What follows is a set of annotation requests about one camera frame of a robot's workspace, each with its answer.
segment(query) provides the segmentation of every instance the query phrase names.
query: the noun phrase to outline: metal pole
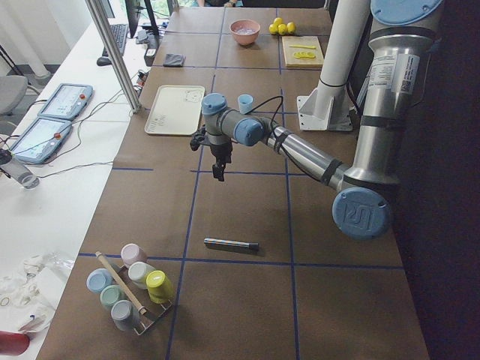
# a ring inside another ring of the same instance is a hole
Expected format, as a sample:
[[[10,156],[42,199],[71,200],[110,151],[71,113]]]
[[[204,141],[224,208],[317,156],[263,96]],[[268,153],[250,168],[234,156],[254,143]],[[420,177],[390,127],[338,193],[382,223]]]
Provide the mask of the metal pole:
[[[138,113],[142,105],[138,100],[137,92],[135,91],[134,86],[131,83],[131,79],[128,76],[127,68],[123,62],[122,55],[119,52],[115,40],[113,39],[105,10],[101,2],[98,0],[85,0],[85,2],[90,10],[91,18],[97,26],[98,33],[102,38],[103,44],[106,47],[106,51],[108,51],[109,58],[112,61],[113,70],[115,71],[121,89],[123,90],[133,113]]]

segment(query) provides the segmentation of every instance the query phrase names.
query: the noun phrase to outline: label sticker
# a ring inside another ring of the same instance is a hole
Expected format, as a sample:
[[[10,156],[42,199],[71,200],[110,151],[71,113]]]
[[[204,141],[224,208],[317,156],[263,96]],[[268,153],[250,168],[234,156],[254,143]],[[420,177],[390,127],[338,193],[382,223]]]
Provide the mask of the label sticker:
[[[397,54],[373,59],[368,89],[391,89]]]
[[[399,54],[395,66],[394,81],[391,85],[393,92],[412,94],[420,57],[410,54]]]

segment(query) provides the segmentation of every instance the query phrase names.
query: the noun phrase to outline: red cup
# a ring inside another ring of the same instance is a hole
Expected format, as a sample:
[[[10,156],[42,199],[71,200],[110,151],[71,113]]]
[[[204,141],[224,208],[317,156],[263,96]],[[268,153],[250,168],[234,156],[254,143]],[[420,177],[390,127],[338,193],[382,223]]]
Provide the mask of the red cup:
[[[25,334],[0,331],[0,355],[20,355],[29,348],[30,339]]]

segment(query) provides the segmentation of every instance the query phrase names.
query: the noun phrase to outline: tablet screen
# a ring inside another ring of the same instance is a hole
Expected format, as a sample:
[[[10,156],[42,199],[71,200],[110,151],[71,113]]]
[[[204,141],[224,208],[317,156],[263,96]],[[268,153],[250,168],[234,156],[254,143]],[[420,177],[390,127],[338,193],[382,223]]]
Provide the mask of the tablet screen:
[[[46,109],[42,111],[45,116],[59,117],[69,116],[77,105],[79,96],[85,92],[82,86],[63,85],[50,101]]]
[[[38,158],[55,133],[60,132],[65,123],[51,118],[39,118],[35,126],[15,143],[13,153],[27,158]]]

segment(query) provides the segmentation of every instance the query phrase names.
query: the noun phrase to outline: white tray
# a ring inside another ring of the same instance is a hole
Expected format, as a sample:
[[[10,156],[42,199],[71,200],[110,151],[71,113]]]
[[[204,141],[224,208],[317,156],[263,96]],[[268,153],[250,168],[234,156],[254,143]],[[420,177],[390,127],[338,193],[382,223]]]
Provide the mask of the white tray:
[[[191,135],[198,129],[205,88],[199,85],[162,85],[145,124],[147,134]]]

